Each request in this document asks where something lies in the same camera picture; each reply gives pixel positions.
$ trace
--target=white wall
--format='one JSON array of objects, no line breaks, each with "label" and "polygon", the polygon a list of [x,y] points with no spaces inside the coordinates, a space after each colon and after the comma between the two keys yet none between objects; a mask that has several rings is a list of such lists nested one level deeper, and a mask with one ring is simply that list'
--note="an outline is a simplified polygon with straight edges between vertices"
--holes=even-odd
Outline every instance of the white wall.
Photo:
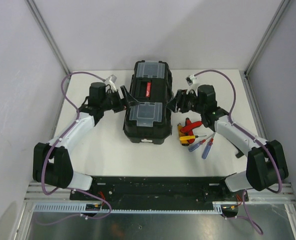
[{"label": "white wall", "polygon": [[245,69],[281,0],[36,0],[71,70]]},{"label": "white wall", "polygon": [[50,137],[63,71],[23,0],[0,0],[0,239],[32,180],[33,148]]},{"label": "white wall", "polygon": [[250,74],[270,139],[280,140],[296,195],[296,0]]}]

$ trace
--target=blue screwdriver handle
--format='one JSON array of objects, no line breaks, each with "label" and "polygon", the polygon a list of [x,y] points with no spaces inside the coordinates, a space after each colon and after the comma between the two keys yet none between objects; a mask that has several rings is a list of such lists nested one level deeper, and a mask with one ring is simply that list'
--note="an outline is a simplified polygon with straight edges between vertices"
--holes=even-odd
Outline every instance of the blue screwdriver handle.
[{"label": "blue screwdriver handle", "polygon": [[207,146],[204,148],[204,151],[202,153],[202,158],[203,159],[207,158],[207,156],[208,156],[208,154],[210,152],[211,146],[212,146],[212,142],[210,141],[210,142],[208,142]]},{"label": "blue screwdriver handle", "polygon": [[189,152],[192,152],[192,151],[196,150],[198,147],[200,147],[200,145],[202,145],[202,143],[201,143],[201,142],[198,142],[198,143],[196,143],[195,145],[190,146],[190,147],[188,148]]}]

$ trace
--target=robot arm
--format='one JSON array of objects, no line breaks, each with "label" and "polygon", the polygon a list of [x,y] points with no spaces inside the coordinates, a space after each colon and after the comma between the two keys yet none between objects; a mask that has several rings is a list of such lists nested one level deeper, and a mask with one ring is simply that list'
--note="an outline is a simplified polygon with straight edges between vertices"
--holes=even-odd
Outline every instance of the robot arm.
[{"label": "robot arm", "polygon": [[77,143],[103,117],[104,112],[113,110],[115,113],[125,110],[138,102],[128,93],[124,86],[121,91],[124,98],[121,99],[116,90],[115,77],[107,79],[107,85],[103,82],[94,82],[90,86],[89,96],[79,108],[79,117],[71,127],[69,124],[60,134],[48,143],[38,143],[34,148],[33,179],[41,182],[43,164],[50,148],[55,145],[50,154],[45,174],[45,183],[59,188],[73,188],[88,190],[92,183],[92,177],[76,172],[72,168],[70,154]]},{"label": "robot arm", "polygon": [[195,77],[187,78],[190,89],[179,90],[176,96],[168,103],[173,112],[186,113],[193,111],[201,115],[202,123],[206,128],[224,136],[234,144],[246,157],[246,171],[227,176],[222,181],[226,191],[236,192],[242,189],[254,188],[261,191],[278,182],[278,176],[271,161],[266,161],[267,154],[262,146],[268,149],[276,163],[280,178],[288,177],[284,153],[281,144],[271,142],[251,134],[240,124],[231,122],[229,113],[217,106],[215,91],[211,85],[196,83]]}]

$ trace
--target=red label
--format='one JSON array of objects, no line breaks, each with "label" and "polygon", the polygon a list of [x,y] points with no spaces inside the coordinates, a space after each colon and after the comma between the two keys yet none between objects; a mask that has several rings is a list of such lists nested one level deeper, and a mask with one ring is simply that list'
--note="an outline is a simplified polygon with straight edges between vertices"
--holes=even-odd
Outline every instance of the red label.
[{"label": "red label", "polygon": [[146,97],[150,97],[151,83],[147,82]]}]

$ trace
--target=black toolbox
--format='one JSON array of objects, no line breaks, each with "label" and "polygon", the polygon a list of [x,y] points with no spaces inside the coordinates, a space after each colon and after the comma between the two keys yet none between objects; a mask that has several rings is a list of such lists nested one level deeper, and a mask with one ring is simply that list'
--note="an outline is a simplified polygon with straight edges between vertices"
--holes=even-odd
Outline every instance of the black toolbox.
[{"label": "black toolbox", "polygon": [[125,135],[133,143],[162,144],[171,135],[171,111],[166,107],[173,97],[169,65],[162,61],[136,62],[130,94],[140,104],[126,111]]}]

